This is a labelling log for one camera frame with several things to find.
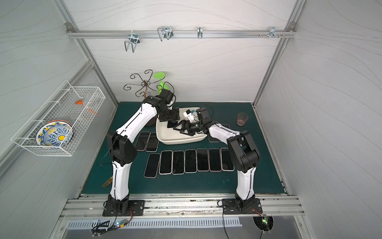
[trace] white plastic tray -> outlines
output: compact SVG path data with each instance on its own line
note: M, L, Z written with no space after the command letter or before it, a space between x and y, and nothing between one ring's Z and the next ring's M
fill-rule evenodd
M181 120L186 119L185 116L183 115L183 112L186 112L188 109L189 110L197 110L200 107L188 107L188 108L180 108L179 109L179 122ZM184 135L180 133L177 130L173 130L172 128L167 128L167 122L160 122L159 119L157 119L157 125L156 125L156 131L157 131L157 138L159 141L164 143L165 145L179 145L182 143L193 143L193 142L198 142L202 141L207 137L206 134L201 133L201 134L196 134L194 136L189 136L189 135Z

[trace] metal vent grille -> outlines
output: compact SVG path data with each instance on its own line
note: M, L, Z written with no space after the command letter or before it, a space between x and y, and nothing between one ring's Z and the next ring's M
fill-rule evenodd
M108 221L108 219L80 219L70 220L67 229L90 229ZM225 217L224 224L226 227L242 226L238 217ZM134 218L129 224L123 228L219 228L223 227L222 218Z

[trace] gold fork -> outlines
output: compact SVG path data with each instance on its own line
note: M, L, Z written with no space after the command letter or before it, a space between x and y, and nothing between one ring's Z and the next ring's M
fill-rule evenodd
M102 187L107 187L112 182L113 182L113 176L111 176L104 184L102 184Z

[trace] orange utensil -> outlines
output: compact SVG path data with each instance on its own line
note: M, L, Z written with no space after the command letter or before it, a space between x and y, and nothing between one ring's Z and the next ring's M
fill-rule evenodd
M82 104L82 105L84 105L84 104L82 103L82 100L77 101L76 104Z

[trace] blue and yellow plate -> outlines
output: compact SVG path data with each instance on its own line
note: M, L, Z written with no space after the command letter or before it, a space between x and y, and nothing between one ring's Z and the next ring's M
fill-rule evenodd
M40 146L64 146L73 136L73 130L68 122L55 120L44 125L36 135Z

